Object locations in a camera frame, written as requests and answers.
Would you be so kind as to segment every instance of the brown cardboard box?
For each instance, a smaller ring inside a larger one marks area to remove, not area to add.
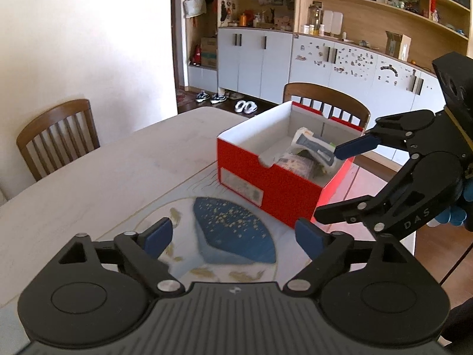
[[[404,34],[397,34],[386,31],[387,43],[386,54],[402,61],[407,61],[411,38]]]
[[[205,67],[217,67],[217,38],[202,37],[200,39],[200,60]]]

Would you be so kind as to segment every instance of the dining table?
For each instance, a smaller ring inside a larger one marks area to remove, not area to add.
[[[86,154],[3,204],[0,354],[15,354],[28,344],[17,315],[18,296],[77,233],[89,234],[96,241],[113,239],[127,230],[143,231],[159,218],[169,217],[179,226],[174,229],[172,249],[166,249],[162,258],[186,287],[193,281],[277,281],[283,285],[307,265],[310,260],[297,245],[292,226],[264,214],[218,182],[217,136],[245,120],[212,107],[179,114]],[[385,184],[353,164],[333,199],[375,195]],[[256,215],[274,241],[275,258],[268,254],[262,256],[261,263],[256,259],[245,262],[228,254],[219,258],[221,263],[212,262],[215,252],[193,232],[197,227],[192,210],[198,201],[204,205],[224,201],[239,212]],[[342,230],[358,240],[373,240],[361,223],[319,227],[326,232]],[[403,244],[413,253],[415,234]]]

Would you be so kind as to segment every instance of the red shoe box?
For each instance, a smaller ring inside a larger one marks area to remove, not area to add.
[[[274,164],[274,157],[290,146],[301,127],[335,145],[363,131],[288,101],[224,131],[217,139],[219,181],[292,228],[301,217],[311,220],[315,207],[330,201],[354,159],[340,161],[331,180],[322,177],[317,183]]]

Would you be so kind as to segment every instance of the blue gripper pad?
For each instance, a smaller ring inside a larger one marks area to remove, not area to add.
[[[371,134],[363,135],[354,140],[347,141],[335,148],[335,157],[340,160],[346,160],[350,157],[360,155],[362,153],[371,151],[381,144],[379,137]]]
[[[173,239],[173,224],[169,218],[154,223],[137,239],[138,245],[153,259],[161,256]]]
[[[295,230],[297,243],[311,260],[316,259],[330,244],[330,235],[323,232],[309,220],[297,220]]]

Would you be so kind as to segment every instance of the white cabinet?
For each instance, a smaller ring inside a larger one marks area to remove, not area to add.
[[[420,109],[429,109],[432,112],[439,112],[445,106],[445,98],[442,93],[442,88],[438,79],[427,72],[420,72],[417,76],[414,86],[414,103],[411,111],[418,111]],[[397,150],[394,154],[393,160],[399,164],[405,164],[409,159],[409,154],[406,151]]]
[[[375,75],[378,54],[349,44],[335,43],[335,63],[331,65],[328,86],[367,105]]]
[[[409,112],[414,102],[414,83],[420,71],[402,62],[378,55],[373,84],[364,103],[371,117],[367,129],[378,117]],[[393,159],[396,149],[379,146],[375,152]]]
[[[289,82],[328,86],[333,50],[333,41],[296,35],[292,41]]]
[[[238,65],[240,63],[239,35],[242,29],[218,31],[218,86],[231,91],[238,90]]]
[[[208,92],[217,92],[217,71],[207,67],[188,66],[189,86]]]
[[[238,92],[259,97],[261,69],[263,67],[264,32],[242,30],[238,35],[240,65],[238,67]]]
[[[260,98],[282,104],[284,86],[289,80],[292,34],[264,32],[264,36]]]

